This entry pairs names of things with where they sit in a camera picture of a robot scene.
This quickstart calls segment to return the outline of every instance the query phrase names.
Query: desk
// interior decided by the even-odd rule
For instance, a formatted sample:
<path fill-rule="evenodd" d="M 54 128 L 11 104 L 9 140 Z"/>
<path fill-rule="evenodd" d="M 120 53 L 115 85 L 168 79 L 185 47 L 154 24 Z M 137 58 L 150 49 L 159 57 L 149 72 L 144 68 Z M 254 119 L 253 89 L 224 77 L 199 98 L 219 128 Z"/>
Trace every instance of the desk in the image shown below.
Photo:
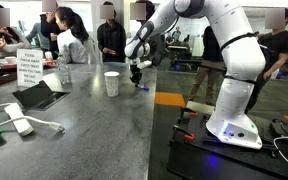
<path fill-rule="evenodd" d="M 71 92 L 46 111 L 25 115 L 59 122 L 65 134 L 32 122 L 35 134 L 20 137 L 12 123 L 1 127 L 0 180 L 22 179 L 147 179 L 156 69 L 143 69 L 135 88 L 123 66 L 69 65 L 72 86 L 62 86 L 55 69 L 44 81 L 54 91 Z M 104 72 L 120 73 L 119 95 L 108 97 Z M 0 86 L 0 104 L 16 102 L 16 82 Z M 0 112 L 0 123 L 9 119 Z"/>

